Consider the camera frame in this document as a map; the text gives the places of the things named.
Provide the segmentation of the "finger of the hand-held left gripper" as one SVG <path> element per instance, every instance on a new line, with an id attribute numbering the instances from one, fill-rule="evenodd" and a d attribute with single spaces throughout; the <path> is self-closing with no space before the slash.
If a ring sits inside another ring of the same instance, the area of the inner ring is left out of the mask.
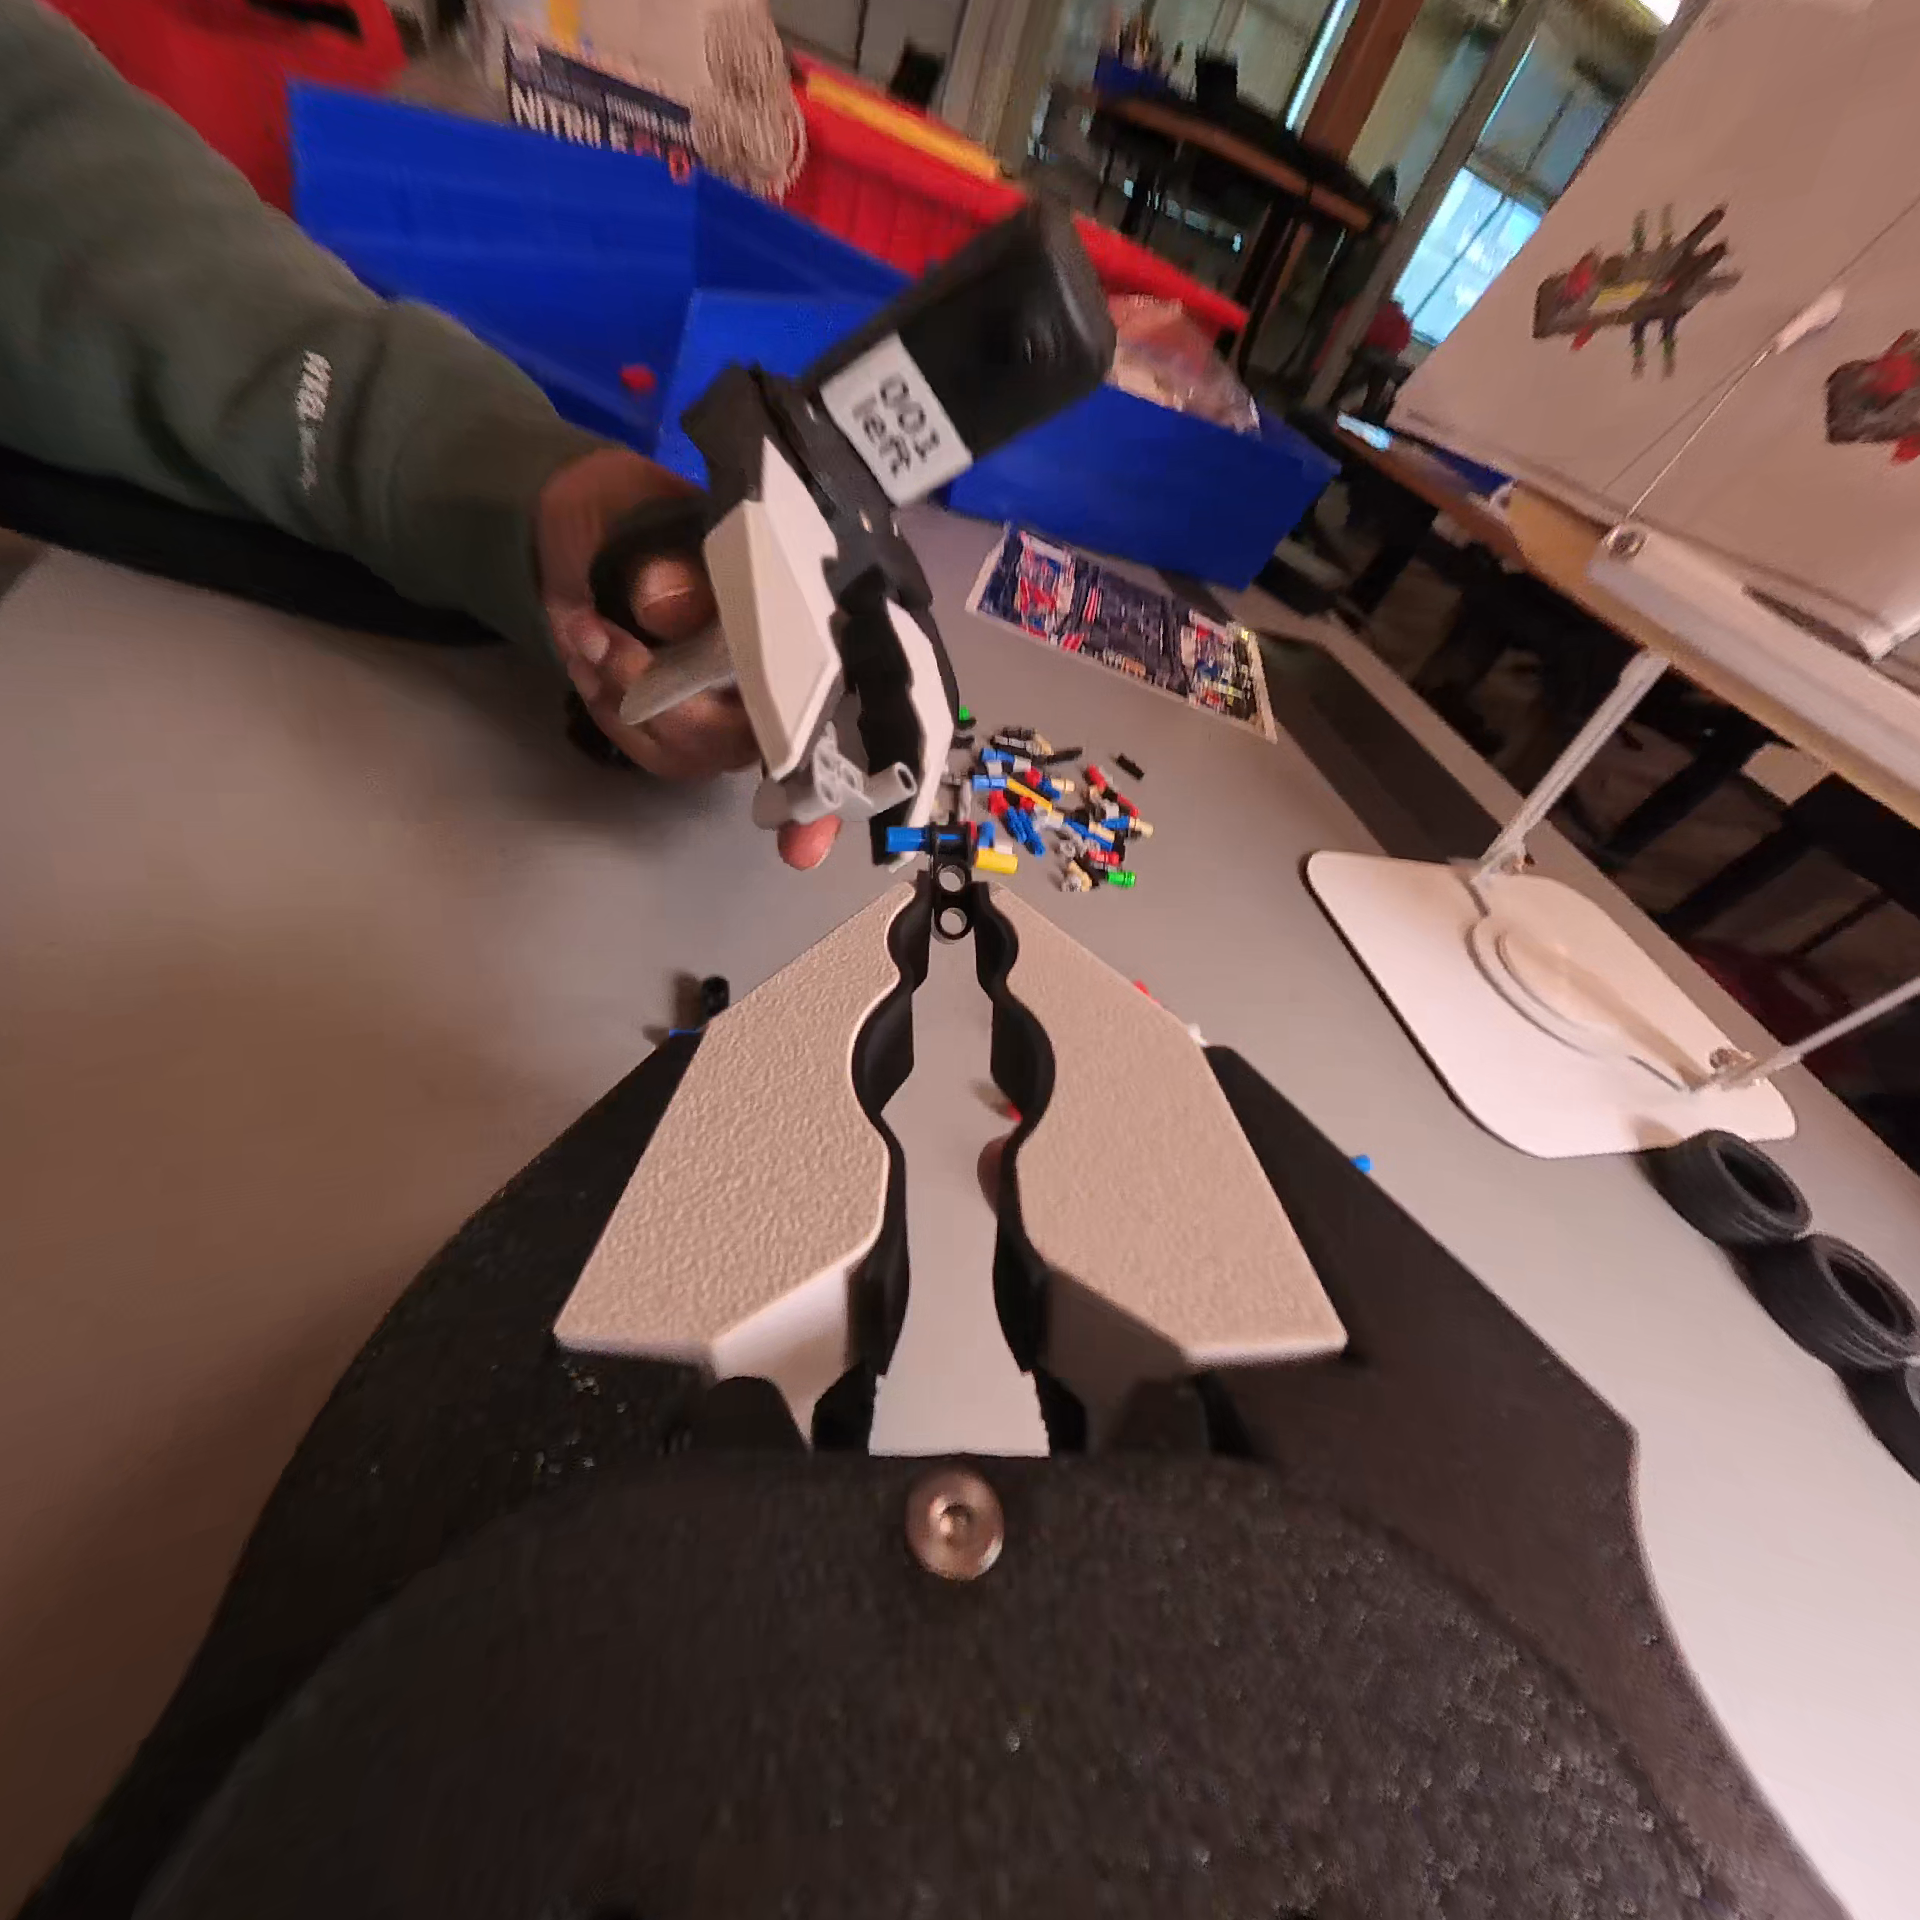
<path id="1" fill-rule="evenodd" d="M 779 447 L 760 447 L 753 490 L 723 511 L 705 565 L 762 770 L 776 787 L 848 787 L 833 715 L 847 688 L 825 565 L 837 539 Z"/>
<path id="2" fill-rule="evenodd" d="M 930 608 L 903 606 L 885 581 L 858 584 L 837 610 L 856 734 L 869 777 L 901 767 L 914 794 L 878 808 L 877 825 L 926 825 L 958 715 L 953 666 Z"/>

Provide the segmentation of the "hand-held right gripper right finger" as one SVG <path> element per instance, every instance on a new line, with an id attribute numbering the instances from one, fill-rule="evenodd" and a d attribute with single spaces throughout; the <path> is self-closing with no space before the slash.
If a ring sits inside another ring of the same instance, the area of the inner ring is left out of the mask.
<path id="1" fill-rule="evenodd" d="M 1346 1329 L 1208 1047 L 1002 885 L 974 910 L 993 1082 L 1000 1329 L 1051 1445 L 1102 1445 L 1143 1389 L 1331 1361 Z"/>

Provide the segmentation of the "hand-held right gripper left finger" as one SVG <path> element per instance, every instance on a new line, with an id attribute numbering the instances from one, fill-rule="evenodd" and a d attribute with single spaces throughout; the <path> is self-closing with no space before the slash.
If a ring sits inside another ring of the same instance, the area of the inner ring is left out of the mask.
<path id="1" fill-rule="evenodd" d="M 889 887 L 710 1023 L 561 1310 L 565 1354 L 760 1379 L 811 1424 L 856 1366 L 851 1283 L 881 1241 L 889 1151 L 856 1053 L 903 984 L 914 897 Z"/>

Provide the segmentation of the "grey lego connector piece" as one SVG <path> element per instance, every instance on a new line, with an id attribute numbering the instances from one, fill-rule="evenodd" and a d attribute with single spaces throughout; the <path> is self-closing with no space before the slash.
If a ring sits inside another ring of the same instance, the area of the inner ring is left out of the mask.
<path id="1" fill-rule="evenodd" d="M 762 831 L 814 825 L 837 818 L 847 825 L 869 824 L 883 813 L 898 810 L 920 797 L 914 773 L 894 761 L 869 773 L 839 744 L 837 726 L 824 722 L 793 773 L 766 776 L 753 798 L 753 822 Z"/>

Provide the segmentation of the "black lego beam blue pin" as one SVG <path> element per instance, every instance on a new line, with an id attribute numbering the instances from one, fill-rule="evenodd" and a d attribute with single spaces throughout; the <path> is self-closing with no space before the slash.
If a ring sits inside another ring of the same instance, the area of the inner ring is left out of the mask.
<path id="1" fill-rule="evenodd" d="M 928 878 L 930 934 L 944 944 L 971 937 L 976 925 L 976 831 L 944 824 L 889 824 L 878 827 L 877 850 L 893 862 L 922 862 Z"/>

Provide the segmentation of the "person's left forearm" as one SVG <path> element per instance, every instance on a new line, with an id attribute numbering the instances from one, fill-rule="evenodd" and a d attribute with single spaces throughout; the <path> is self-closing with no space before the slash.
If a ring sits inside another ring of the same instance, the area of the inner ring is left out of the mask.
<path id="1" fill-rule="evenodd" d="M 550 640 L 537 505 L 600 451 L 513 361 L 376 296 L 42 6 L 2 7 L 5 443 L 261 521 Z"/>

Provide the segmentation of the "pile of small lego pieces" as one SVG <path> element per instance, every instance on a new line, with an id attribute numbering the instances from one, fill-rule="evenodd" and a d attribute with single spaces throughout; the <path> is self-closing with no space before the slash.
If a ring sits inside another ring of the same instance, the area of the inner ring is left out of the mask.
<path id="1" fill-rule="evenodd" d="M 987 727 L 963 707 L 936 813 L 966 862 L 994 878 L 1048 870 L 1069 897 L 1139 887 L 1139 850 L 1154 837 L 1125 782 L 1033 727 Z"/>

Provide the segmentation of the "black rubber lego tire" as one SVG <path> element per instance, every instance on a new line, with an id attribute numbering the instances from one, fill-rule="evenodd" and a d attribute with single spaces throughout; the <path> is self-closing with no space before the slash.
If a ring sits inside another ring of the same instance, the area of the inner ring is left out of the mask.
<path id="1" fill-rule="evenodd" d="M 1842 1375 L 1841 1384 L 1887 1454 L 1918 1482 L 1918 1361 L 1885 1371 L 1854 1370 Z"/>
<path id="2" fill-rule="evenodd" d="M 1891 1375 L 1915 1363 L 1914 1302 L 1854 1243 L 1810 1232 L 1751 1249 L 1737 1265 L 1774 1323 L 1834 1371 Z"/>
<path id="3" fill-rule="evenodd" d="M 1638 1154 L 1666 1207 L 1725 1250 L 1794 1243 L 1813 1232 L 1809 1200 L 1757 1144 L 1707 1131 Z"/>

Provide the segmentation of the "lego instruction booklet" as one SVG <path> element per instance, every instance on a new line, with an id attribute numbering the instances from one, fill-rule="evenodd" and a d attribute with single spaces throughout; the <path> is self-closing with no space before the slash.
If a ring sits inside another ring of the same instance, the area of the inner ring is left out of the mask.
<path id="1" fill-rule="evenodd" d="M 1918 6 L 1703 6 L 1389 421 L 1915 656 Z"/>

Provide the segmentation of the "person's left hand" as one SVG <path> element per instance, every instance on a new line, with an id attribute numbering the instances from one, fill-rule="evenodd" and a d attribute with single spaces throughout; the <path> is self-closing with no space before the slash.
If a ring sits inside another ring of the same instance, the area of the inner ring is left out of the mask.
<path id="1" fill-rule="evenodd" d="M 662 781 L 703 782 L 754 767 L 747 713 L 733 688 L 701 693 L 646 726 L 619 715 L 655 649 L 683 643 L 717 621 L 714 591 L 698 559 L 666 557 L 635 575 L 625 623 L 593 602 L 593 561 L 619 521 L 659 497 L 693 485 L 629 449 L 600 449 L 555 471 L 537 501 L 535 559 L 545 618 L 567 679 L 600 736 Z"/>

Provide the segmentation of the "clear plastic bag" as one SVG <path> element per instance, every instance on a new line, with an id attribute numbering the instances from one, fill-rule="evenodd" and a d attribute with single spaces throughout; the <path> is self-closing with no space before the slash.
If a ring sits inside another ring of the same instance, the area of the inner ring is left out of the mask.
<path id="1" fill-rule="evenodd" d="M 1256 399 L 1187 310 L 1153 296 L 1110 296 L 1115 333 L 1107 385 L 1173 415 L 1256 437 Z"/>

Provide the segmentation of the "blue plastic bin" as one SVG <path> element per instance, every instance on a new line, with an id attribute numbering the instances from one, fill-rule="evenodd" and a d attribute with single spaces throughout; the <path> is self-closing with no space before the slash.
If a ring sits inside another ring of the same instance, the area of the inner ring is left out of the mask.
<path id="1" fill-rule="evenodd" d="M 950 482 L 944 505 L 1056 544 L 1250 587 L 1339 474 L 1257 415 L 1242 435 L 1105 387 Z"/>
<path id="2" fill-rule="evenodd" d="M 682 416 L 728 366 L 803 373 L 901 296 L 873 257 L 710 174 L 301 85 L 296 215 L 385 298 L 438 307 L 555 409 L 703 482 Z M 659 393 L 617 370 L 646 365 Z"/>

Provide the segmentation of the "wooden background table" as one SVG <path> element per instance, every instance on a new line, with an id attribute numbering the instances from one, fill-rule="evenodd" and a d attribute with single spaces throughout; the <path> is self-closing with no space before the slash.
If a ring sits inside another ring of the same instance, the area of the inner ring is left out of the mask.
<path id="1" fill-rule="evenodd" d="M 1240 330 L 1240 361 L 1246 368 L 1253 365 L 1263 326 L 1281 311 L 1285 293 L 1305 272 L 1311 247 L 1327 247 L 1313 311 L 1278 370 L 1287 385 L 1301 390 L 1345 305 L 1335 289 L 1338 274 L 1357 267 L 1368 279 L 1400 222 L 1394 191 L 1360 182 L 1343 161 L 1294 133 L 1246 137 L 1173 98 L 1051 85 L 1048 112 L 1065 112 L 1086 133 L 1107 123 L 1147 145 L 1150 157 L 1123 221 L 1123 231 L 1135 239 L 1147 237 L 1175 179 L 1187 176 L 1194 165 L 1232 176 L 1259 200 L 1235 290 L 1235 303 L 1248 314 Z"/>

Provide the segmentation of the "beige cloth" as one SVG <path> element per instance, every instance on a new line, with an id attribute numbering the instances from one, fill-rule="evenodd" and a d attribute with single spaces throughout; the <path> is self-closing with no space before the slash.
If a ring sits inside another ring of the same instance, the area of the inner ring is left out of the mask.
<path id="1" fill-rule="evenodd" d="M 763 2 L 590 2 L 593 59 L 687 107 L 698 161 L 784 202 L 808 159 L 793 71 Z"/>

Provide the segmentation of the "white document stand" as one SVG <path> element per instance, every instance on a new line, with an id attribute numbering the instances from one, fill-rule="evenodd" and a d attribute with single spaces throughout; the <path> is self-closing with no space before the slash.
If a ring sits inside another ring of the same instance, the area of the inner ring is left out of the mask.
<path id="1" fill-rule="evenodd" d="M 1715 570 L 1763 608 L 1733 573 L 1698 547 L 1657 534 L 1645 511 L 1742 387 L 1834 330 L 1847 298 L 1847 285 L 1834 279 L 1782 326 L 1630 511 L 1602 531 L 1633 525 L 1673 542 L 1694 557 L 1694 568 Z M 1854 643 L 1819 643 L 1898 687 Z M 1798 1042 L 1742 1047 L 1618 925 L 1570 885 L 1536 871 L 1530 837 L 1526 849 L 1522 874 L 1479 887 L 1477 921 L 1442 885 L 1397 887 L 1423 859 L 1323 850 L 1307 858 L 1305 878 L 1457 1102 L 1534 1160 L 1626 1154 L 1707 1131 L 1749 1144 L 1789 1139 L 1793 1111 L 1771 1085 L 1915 1001 L 1918 984 L 1909 978 Z"/>

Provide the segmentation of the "blue glove box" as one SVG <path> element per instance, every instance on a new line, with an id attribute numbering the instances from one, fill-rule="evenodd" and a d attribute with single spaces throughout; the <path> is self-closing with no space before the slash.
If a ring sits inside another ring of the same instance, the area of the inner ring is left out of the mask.
<path id="1" fill-rule="evenodd" d="M 519 30 L 501 35 L 497 71 L 505 122 L 514 131 L 659 161 L 678 182 L 701 168 L 690 107 L 679 101 Z"/>

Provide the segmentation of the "window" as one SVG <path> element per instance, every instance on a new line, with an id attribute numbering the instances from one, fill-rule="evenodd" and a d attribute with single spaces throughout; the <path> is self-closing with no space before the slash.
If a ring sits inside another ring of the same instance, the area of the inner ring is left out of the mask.
<path id="1" fill-rule="evenodd" d="M 1462 168 L 1401 270 L 1393 299 L 1419 350 L 1439 349 L 1539 231 L 1546 209 Z"/>

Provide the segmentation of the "wooden side desk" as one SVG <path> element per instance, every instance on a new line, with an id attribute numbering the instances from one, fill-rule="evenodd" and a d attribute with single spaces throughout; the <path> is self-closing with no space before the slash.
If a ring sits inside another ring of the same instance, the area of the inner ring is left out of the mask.
<path id="1" fill-rule="evenodd" d="M 1454 630 L 1417 688 L 1435 710 L 1457 710 L 1509 643 L 1549 635 L 1549 658 L 1574 658 L 1574 638 L 1606 633 L 1600 661 L 1617 681 L 1536 777 L 1520 813 L 1489 854 L 1464 862 L 1417 862 L 1397 881 L 1442 885 L 1470 921 L 1483 915 L 1482 885 L 1522 874 L 1528 837 L 1542 825 L 1600 746 L 1622 730 L 1664 673 L 1696 683 L 1742 713 L 1744 730 L 1776 736 L 1819 760 L 1832 777 L 1915 827 L 1915 697 L 1865 664 L 1837 655 L 1794 624 L 1757 606 L 1713 568 L 1640 527 L 1600 531 L 1520 493 L 1520 517 L 1470 490 L 1475 464 L 1350 416 L 1304 419 L 1345 464 L 1409 497 L 1400 531 L 1350 587 L 1357 608 L 1376 610 L 1433 521 L 1447 517 L 1470 539 L 1470 573 Z"/>

